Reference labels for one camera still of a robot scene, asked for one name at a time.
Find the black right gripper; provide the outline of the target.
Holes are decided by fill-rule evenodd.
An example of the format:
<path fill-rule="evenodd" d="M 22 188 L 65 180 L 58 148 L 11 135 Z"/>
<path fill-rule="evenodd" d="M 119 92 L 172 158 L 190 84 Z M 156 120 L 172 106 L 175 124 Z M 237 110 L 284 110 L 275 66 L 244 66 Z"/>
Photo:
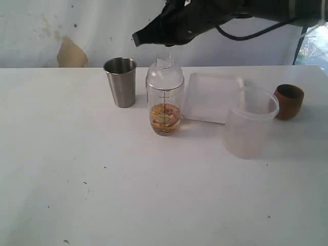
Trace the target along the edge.
<path fill-rule="evenodd" d="M 234 18 L 243 18 L 244 1 L 166 1 L 161 12 L 143 29 L 132 34 L 135 46 L 180 46 Z"/>

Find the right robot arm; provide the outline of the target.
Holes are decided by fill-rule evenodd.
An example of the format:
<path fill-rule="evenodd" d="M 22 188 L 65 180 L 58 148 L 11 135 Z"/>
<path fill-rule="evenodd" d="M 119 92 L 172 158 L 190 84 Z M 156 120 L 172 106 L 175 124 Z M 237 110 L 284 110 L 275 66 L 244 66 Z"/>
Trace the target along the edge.
<path fill-rule="evenodd" d="M 233 19 L 261 18 L 276 24 L 247 36 L 234 36 L 221 25 Z M 216 29 L 234 41 L 250 40 L 285 25 L 314 26 L 327 22 L 327 1 L 166 1 L 162 12 L 132 35 L 134 44 L 181 46 Z"/>

